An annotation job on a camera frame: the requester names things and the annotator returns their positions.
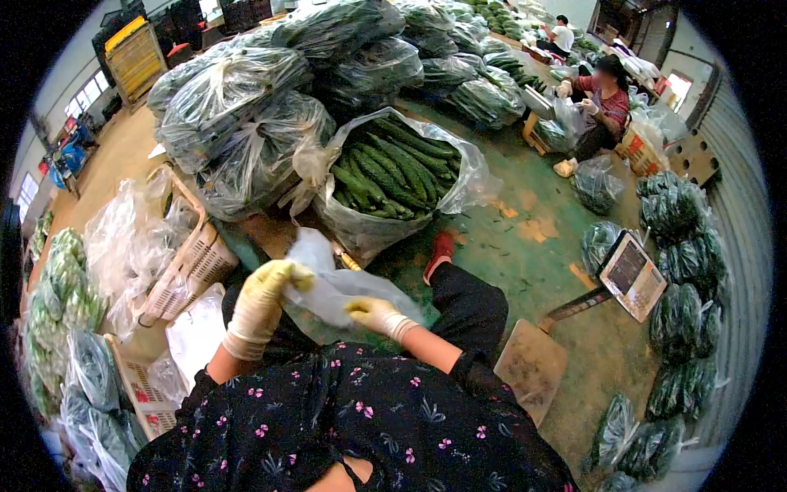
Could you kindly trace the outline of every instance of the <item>red shirt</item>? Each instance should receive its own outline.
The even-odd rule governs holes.
[[[590,91],[597,96],[601,102],[601,111],[604,116],[612,118],[620,125],[623,130],[623,125],[626,124],[626,116],[629,114],[629,95],[621,89],[618,89],[609,99],[601,98],[601,89],[593,85],[592,76],[584,76],[577,78],[577,87],[583,91]]]

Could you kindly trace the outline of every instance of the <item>concrete floor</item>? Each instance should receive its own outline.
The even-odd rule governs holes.
[[[445,110],[402,102],[401,109],[420,120],[431,120],[454,134],[473,142],[486,155],[491,172],[503,179],[499,200],[487,207],[474,207],[459,216],[444,216],[427,230],[381,253],[368,271],[385,276],[413,297],[427,319],[437,313],[430,305],[431,294],[421,281],[430,256],[430,240],[439,228],[452,232],[457,243],[456,264],[486,282],[500,287],[510,308],[508,331],[524,318],[538,322],[551,308],[595,287],[583,273],[579,241],[596,217],[575,199],[569,182],[552,171],[558,157],[539,157],[523,144],[514,128],[494,133],[475,133],[458,123]],[[82,199],[78,202],[65,192],[53,200],[52,231],[74,227],[78,231],[116,193],[124,178],[144,178],[164,158],[148,160],[156,145],[153,116],[142,107],[135,114],[120,113],[99,138],[101,148],[79,177]],[[619,165],[616,173],[625,177],[628,188],[611,220],[637,227],[637,199],[634,179]],[[289,246],[294,228],[286,216],[270,219],[254,217],[240,224],[271,257],[281,257]],[[40,261],[36,270],[43,265]],[[31,276],[35,285],[37,271]],[[339,334],[317,323],[308,313],[288,308],[305,332],[318,342],[342,336],[380,345],[371,335]],[[657,359],[647,348],[646,326],[638,324],[614,301],[562,321],[552,330],[557,342],[569,353],[562,386],[549,410],[541,434],[566,459],[579,477],[578,466],[589,448],[597,421],[609,400],[622,391],[644,413]],[[162,328],[138,332],[135,343],[148,353],[161,351]],[[505,343],[501,340],[500,348]],[[587,479],[580,479],[587,486]]]

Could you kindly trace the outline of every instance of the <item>floral dress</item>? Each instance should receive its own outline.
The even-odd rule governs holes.
[[[177,426],[137,454],[128,490],[305,490],[342,456],[356,490],[578,490],[511,389],[464,353],[450,375],[337,342],[216,385],[204,371]]]

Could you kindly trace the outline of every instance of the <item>hair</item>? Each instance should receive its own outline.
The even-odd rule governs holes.
[[[618,87],[624,92],[629,90],[629,83],[626,81],[626,70],[623,68],[623,64],[620,63],[620,58],[616,57],[614,54],[602,57],[596,63],[595,69],[615,77],[618,80]]]

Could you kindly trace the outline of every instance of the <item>scale display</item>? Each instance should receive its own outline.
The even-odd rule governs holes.
[[[598,278],[626,311],[640,323],[659,301],[667,281],[628,231],[618,237]]]

